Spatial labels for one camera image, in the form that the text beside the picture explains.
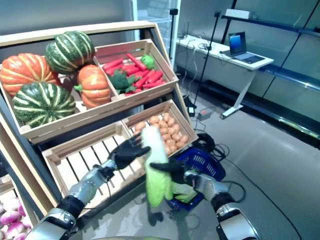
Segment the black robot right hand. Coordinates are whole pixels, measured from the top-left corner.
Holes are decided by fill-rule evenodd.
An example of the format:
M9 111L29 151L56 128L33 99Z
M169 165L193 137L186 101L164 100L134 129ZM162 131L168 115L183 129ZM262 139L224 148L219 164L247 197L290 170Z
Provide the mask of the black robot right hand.
M169 173L173 182L180 185L193 186L193 182L185 177L184 166L175 161L170 161L168 163L156 163L151 162L150 166L158 171Z

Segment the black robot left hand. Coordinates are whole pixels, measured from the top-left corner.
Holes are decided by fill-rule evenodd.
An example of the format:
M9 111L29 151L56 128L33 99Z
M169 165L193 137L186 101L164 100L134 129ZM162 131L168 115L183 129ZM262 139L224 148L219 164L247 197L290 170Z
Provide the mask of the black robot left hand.
M150 150L149 146L142 146L142 139L138 134L118 145L109 154L105 165L114 170L122 170L136 158L144 156Z

